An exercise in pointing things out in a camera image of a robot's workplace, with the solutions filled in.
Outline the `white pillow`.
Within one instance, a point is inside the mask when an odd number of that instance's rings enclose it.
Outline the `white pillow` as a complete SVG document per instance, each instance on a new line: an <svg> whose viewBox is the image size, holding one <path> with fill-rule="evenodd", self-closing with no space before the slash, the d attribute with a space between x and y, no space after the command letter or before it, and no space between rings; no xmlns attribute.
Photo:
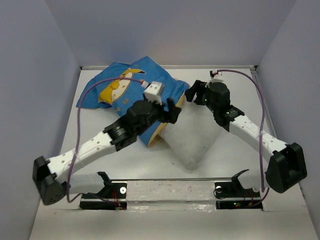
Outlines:
<svg viewBox="0 0 320 240"><path fill-rule="evenodd" d="M182 165L189 171L199 162L219 137L222 128L205 106L187 104L175 124L168 124L160 137L170 146Z"/></svg>

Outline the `yellow pillowcase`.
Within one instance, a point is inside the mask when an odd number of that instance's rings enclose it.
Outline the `yellow pillowcase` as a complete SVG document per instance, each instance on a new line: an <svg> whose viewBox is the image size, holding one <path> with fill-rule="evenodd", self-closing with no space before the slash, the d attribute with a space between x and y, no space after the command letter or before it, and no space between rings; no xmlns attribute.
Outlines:
<svg viewBox="0 0 320 240"><path fill-rule="evenodd" d="M114 81L101 83L87 90L94 84L117 78ZM113 108L121 117L134 102L143 99L144 88L135 81L126 80L131 78L140 82L159 82L164 85L161 94L163 102L167 98L173 100L177 107L181 107L184 101L184 93L190 88L189 84L171 77L171 75L150 57L145 56L132 64L114 62L102 72L92 78L85 86L81 95L85 94L84 100L79 99L76 107L83 109Z"/></svg>

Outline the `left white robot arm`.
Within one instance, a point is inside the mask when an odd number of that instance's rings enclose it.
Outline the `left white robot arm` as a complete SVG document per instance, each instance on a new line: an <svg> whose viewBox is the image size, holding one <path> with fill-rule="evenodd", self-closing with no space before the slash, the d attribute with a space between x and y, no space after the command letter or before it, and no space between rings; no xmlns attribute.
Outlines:
<svg viewBox="0 0 320 240"><path fill-rule="evenodd" d="M172 99L160 105L146 99L136 101L117 121L105 127L87 142L48 159L40 156L33 162L32 179L45 206L53 205L67 194L95 193L104 198L110 194L112 182L99 171L74 176L94 161L116 153L137 141L156 122L175 124L181 108Z"/></svg>

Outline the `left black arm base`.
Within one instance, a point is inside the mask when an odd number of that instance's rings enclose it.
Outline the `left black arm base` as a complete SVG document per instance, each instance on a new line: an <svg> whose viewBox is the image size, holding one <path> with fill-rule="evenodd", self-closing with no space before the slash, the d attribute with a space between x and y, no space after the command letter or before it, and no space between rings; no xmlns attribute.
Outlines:
<svg viewBox="0 0 320 240"><path fill-rule="evenodd" d="M125 211L127 210L127 182L112 181L103 172L97 172L102 180L102 188L97 193L86 193L81 196L79 208L82 210L106 210Z"/></svg>

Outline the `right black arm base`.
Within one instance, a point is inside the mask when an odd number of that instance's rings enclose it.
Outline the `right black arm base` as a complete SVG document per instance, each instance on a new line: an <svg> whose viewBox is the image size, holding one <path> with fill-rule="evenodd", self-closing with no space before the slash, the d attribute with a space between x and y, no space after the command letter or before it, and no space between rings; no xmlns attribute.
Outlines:
<svg viewBox="0 0 320 240"><path fill-rule="evenodd" d="M217 210L263 209L261 194L254 192L252 188L244 189L238 180L247 171L245 169L236 173L230 181L214 183L213 195Z"/></svg>

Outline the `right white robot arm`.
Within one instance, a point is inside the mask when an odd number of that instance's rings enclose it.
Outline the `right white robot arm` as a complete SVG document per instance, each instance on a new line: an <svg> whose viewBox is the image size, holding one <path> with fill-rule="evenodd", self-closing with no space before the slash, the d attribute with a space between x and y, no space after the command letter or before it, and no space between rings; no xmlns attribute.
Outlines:
<svg viewBox="0 0 320 240"><path fill-rule="evenodd" d="M230 190L235 196L262 188L282 194L307 177L303 148L296 142L279 140L255 125L231 104L230 91L224 83L196 80L184 94L188 102L206 106L220 127L246 142L259 153L260 161L267 163L266 168L245 169L231 178Z"/></svg>

